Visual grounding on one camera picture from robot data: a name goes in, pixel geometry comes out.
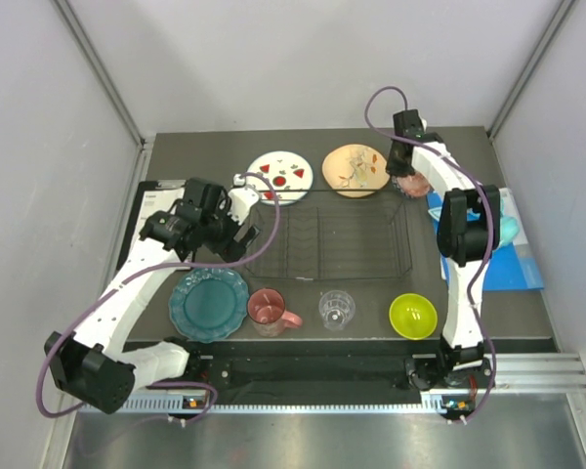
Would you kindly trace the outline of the teal scalloped plate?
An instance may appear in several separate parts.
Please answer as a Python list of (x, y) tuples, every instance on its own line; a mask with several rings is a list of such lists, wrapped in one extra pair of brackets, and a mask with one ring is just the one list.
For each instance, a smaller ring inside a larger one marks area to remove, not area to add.
[(228, 338), (242, 326), (248, 300), (248, 285), (238, 272), (194, 269), (173, 289), (169, 317), (182, 336), (208, 344)]

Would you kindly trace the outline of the peach bird pattern plate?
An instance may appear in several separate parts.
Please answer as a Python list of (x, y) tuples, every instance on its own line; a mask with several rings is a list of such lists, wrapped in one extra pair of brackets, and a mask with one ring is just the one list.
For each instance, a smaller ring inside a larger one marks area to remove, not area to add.
[(337, 194), (361, 198), (374, 194), (390, 180), (384, 155), (362, 144), (344, 145), (328, 153), (321, 172), (328, 186)]

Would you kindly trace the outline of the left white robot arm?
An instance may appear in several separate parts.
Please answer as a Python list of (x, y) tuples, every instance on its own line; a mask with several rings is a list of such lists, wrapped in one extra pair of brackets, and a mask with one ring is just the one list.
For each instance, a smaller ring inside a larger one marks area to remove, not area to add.
[(259, 249), (245, 254), (259, 230), (248, 227), (237, 234), (261, 194), (250, 179), (265, 177), (245, 172), (234, 176), (230, 189), (199, 178), (185, 182), (184, 193), (165, 210), (149, 215), (127, 259), (104, 294), (63, 333), (52, 333), (45, 345), (35, 399), (40, 413), (58, 418), (42, 398), (44, 380), (51, 376), (56, 387), (81, 405), (106, 414), (118, 411), (133, 391), (172, 379), (191, 387), (201, 378), (202, 365), (186, 348), (160, 341), (146, 348), (125, 351), (137, 320), (167, 277), (178, 270), (196, 271), (201, 264), (190, 256), (200, 247), (220, 257), (220, 269), (251, 263), (264, 254)]

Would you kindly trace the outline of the lime green bowl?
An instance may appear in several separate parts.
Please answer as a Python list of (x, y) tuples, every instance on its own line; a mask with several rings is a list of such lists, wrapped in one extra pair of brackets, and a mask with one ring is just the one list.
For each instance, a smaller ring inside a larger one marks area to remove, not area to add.
[(389, 309), (389, 322), (401, 337), (418, 341), (434, 333), (438, 325), (438, 313), (426, 297), (404, 293), (393, 300)]

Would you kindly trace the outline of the white watermelon pattern plate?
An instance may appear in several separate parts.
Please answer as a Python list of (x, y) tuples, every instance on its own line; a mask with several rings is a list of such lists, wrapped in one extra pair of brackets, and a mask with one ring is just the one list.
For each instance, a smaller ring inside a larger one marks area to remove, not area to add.
[(313, 186), (314, 171), (301, 155), (276, 150), (258, 156), (247, 168), (260, 174), (275, 189), (279, 205), (286, 206), (304, 198)]

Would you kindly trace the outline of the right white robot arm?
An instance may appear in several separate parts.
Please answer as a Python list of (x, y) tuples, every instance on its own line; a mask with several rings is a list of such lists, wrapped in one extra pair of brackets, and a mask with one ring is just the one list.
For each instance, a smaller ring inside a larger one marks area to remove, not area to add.
[(441, 199), (437, 247), (448, 267), (445, 324), (436, 369), (417, 365), (417, 377), (456, 387), (484, 365), (481, 324), (483, 281), (501, 237), (501, 195), (483, 185), (450, 155), (445, 143), (416, 109), (393, 115), (394, 134), (387, 162), (393, 178), (420, 175)]

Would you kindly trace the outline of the blue red patterned bowl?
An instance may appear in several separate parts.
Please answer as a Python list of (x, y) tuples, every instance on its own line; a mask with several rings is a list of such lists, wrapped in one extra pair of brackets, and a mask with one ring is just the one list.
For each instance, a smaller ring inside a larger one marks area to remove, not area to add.
[(420, 172), (403, 177), (393, 176), (392, 182), (403, 195), (410, 198), (425, 197), (431, 190), (428, 180)]

